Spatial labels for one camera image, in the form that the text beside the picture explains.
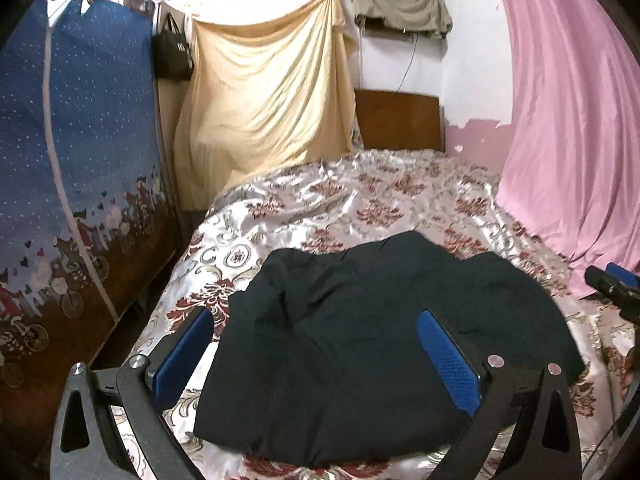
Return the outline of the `blue fabric wardrobe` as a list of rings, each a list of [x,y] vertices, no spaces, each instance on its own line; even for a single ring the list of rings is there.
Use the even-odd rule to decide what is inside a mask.
[[[177,250],[151,0],[35,0],[1,51],[1,434],[36,446]]]

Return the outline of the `black padded jacket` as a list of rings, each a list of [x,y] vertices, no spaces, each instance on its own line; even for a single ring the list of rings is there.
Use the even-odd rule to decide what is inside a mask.
[[[382,462],[457,439],[456,407],[416,328],[434,313],[473,362],[585,365],[563,315],[492,252],[460,259],[405,232],[333,254],[278,249],[229,299],[194,432],[294,466]]]

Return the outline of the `pink curtain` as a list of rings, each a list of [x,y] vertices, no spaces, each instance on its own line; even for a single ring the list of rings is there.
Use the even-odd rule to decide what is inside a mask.
[[[503,0],[514,139],[498,202],[565,257],[639,267],[639,65],[597,0]]]

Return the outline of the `black hanging bag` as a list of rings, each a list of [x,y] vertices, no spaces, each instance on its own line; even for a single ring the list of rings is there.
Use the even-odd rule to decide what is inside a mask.
[[[188,81],[193,74],[194,62],[186,34],[170,12],[152,38],[152,61],[157,79]]]

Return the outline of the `olive cloth on shelf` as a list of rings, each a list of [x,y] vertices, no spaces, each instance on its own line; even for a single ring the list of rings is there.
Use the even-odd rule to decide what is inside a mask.
[[[352,0],[352,13],[367,32],[445,39],[454,26],[445,0]]]

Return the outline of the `wooden headboard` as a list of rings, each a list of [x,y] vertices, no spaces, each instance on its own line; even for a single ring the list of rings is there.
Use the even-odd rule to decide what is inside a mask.
[[[368,150],[444,150],[436,96],[357,89],[356,115]]]

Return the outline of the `yellow hanging sheet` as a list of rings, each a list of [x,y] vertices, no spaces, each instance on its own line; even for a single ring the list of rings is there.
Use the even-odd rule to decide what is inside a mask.
[[[356,42],[340,0],[253,25],[193,21],[192,40],[172,146],[182,210],[204,210],[260,174],[354,151]]]

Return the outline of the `floral satin bedspread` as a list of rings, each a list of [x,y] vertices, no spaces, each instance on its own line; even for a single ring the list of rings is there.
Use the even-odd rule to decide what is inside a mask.
[[[611,425],[630,382],[634,328],[612,304],[568,291],[566,261],[498,206],[497,190],[498,178],[485,168],[432,150],[363,151],[232,188],[194,230],[134,351],[150,353],[196,307],[211,310],[224,328],[230,296],[275,249],[326,254],[416,230],[460,258],[494,252],[554,299],[585,362],[570,394],[584,475],[599,478],[617,440]]]

